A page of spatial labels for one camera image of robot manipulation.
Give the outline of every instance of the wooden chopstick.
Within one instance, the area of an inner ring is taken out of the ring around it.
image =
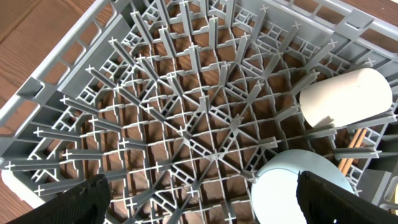
[[[361,135],[359,136],[358,141],[356,142],[354,147],[360,147],[361,146],[361,144],[363,142],[363,139],[365,138],[365,135],[366,135],[366,129],[363,129],[363,131],[362,131]],[[342,170],[342,173],[343,173],[344,176],[347,175],[349,167],[351,167],[351,164],[353,163],[353,161],[354,161],[354,159],[347,159],[346,164],[344,165],[344,168]]]
[[[358,137],[359,137],[359,134],[361,133],[361,131],[362,131],[362,128],[359,128],[359,129],[355,132],[354,137],[353,137],[353,140],[351,140],[351,142],[350,142],[349,145],[348,145],[349,148],[354,147],[356,141],[358,140]],[[347,159],[345,159],[345,158],[342,159],[342,160],[340,161],[340,163],[338,164],[338,169],[339,169],[340,171],[343,171],[343,168],[344,168],[344,165],[346,164],[346,162],[347,162]]]

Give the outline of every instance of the wooden floor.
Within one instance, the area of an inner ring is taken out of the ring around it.
[[[0,1],[0,106],[16,92],[93,1]],[[398,5],[390,0],[344,2],[398,26]],[[296,0],[295,3],[309,10],[314,7],[311,0]],[[325,16],[333,18],[335,15],[326,12]],[[28,204],[21,202],[0,181],[0,223],[29,210]]]

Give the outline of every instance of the gray plastic rack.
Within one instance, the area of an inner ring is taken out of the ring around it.
[[[94,161],[95,172],[122,183],[120,194],[113,192],[111,207],[124,209],[124,223],[209,222],[214,218],[209,214],[217,209],[223,214],[217,220],[245,219],[238,212],[242,209],[250,211],[246,218],[253,220],[250,186],[257,169],[278,152],[297,146],[318,152],[326,144],[331,153],[322,154],[327,158],[359,159],[347,179],[360,192],[358,182],[371,159],[379,157],[377,147],[387,125],[397,121],[398,91],[397,54],[361,35],[372,29],[398,40],[398,28],[340,1],[316,2],[317,8],[307,12],[294,0],[96,0],[0,110],[4,125],[24,102],[35,104],[15,133],[1,137],[0,167],[45,202],[87,178],[87,163]],[[102,26],[96,15],[107,4],[113,16]],[[317,14],[322,8],[342,20],[334,24],[322,19]],[[171,16],[175,9],[179,13]],[[199,19],[204,25],[198,28],[193,21]],[[99,32],[87,44],[79,37],[91,23]],[[181,23],[183,32],[171,29]],[[236,29],[242,35],[234,33]],[[219,42],[221,33],[229,39]],[[208,42],[198,43],[199,36]],[[178,40],[189,44],[177,48]],[[75,42],[84,51],[68,63],[63,55]],[[164,51],[155,54],[154,46],[160,45]],[[227,60],[218,55],[225,49],[232,52]],[[215,61],[204,65],[205,53]],[[287,57],[302,66],[291,66]],[[180,68],[177,61],[186,59],[190,67]],[[45,77],[58,63],[67,69],[52,85]],[[173,69],[161,72],[158,63]],[[308,128],[296,100],[299,92],[320,76],[364,67],[378,70],[390,83],[391,109],[342,128]],[[285,81],[284,90],[273,88],[275,78]],[[105,98],[110,103],[104,106]],[[280,99],[290,103],[281,106]],[[270,106],[266,116],[255,110],[266,107],[264,102]],[[131,122],[126,123],[128,116]],[[286,130],[285,123],[294,123],[296,131]],[[151,128],[156,140],[149,140]],[[352,136],[359,128],[368,130],[367,147],[336,146],[338,133],[347,130]],[[215,139],[217,133],[224,133],[222,139]],[[117,143],[104,144],[104,135],[115,136]],[[87,139],[94,147],[87,148]],[[157,160],[154,151],[166,159]],[[119,166],[107,168],[109,157]],[[61,166],[75,176],[65,175]],[[208,175],[214,167],[214,175]],[[238,197],[231,196],[229,185],[235,179],[245,189]],[[137,182],[145,187],[132,190]],[[206,184],[220,186],[218,200],[204,199]],[[119,222],[112,211],[106,214],[105,223]]]

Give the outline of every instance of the white cup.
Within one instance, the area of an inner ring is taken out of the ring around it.
[[[387,111],[392,92],[383,75],[362,68],[309,85],[301,91],[299,103],[312,127],[342,127]]]

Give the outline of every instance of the white object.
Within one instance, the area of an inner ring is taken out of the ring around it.
[[[299,103],[312,127],[346,126],[387,111],[392,92],[378,71],[362,68],[306,87]]]
[[[261,167],[252,185],[253,210],[260,223],[307,223],[296,198],[298,174],[305,170],[353,193],[343,173],[324,157],[300,149],[281,152]]]
[[[28,186],[18,179],[11,171],[2,170],[1,178],[4,184],[13,191],[20,200],[28,203],[33,209],[43,205],[45,200],[35,194]]]
[[[398,203],[398,185],[396,187],[396,192],[394,194],[394,203]],[[392,209],[392,212],[398,215],[398,210]]]

